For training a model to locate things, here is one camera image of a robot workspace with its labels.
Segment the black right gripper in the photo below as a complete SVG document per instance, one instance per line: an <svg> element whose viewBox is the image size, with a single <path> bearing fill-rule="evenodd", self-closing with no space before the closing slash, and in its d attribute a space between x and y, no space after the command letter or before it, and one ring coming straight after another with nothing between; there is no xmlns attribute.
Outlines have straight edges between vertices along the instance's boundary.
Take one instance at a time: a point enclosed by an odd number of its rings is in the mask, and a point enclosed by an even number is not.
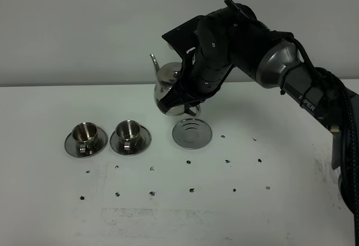
<svg viewBox="0 0 359 246"><path fill-rule="evenodd" d="M212 97L233 67L255 80L266 54L266 26L242 21L229 8L195 17L162 38L182 59L172 88L158 85L158 109L165 115L199 115L200 100Z"/></svg>

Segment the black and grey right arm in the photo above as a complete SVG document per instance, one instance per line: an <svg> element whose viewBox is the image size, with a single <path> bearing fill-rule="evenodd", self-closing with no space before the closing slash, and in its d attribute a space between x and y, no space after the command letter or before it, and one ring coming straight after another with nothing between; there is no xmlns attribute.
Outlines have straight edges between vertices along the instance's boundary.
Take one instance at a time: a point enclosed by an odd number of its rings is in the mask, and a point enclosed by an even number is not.
<svg viewBox="0 0 359 246"><path fill-rule="evenodd" d="M214 96L234 67L264 88L279 88L333 131L332 168L340 170L345 204L358 214L358 94L314 67L292 33L269 30L250 8L239 5L238 11L226 7L195 17L163 38L182 58L182 68L157 102L162 112Z"/></svg>

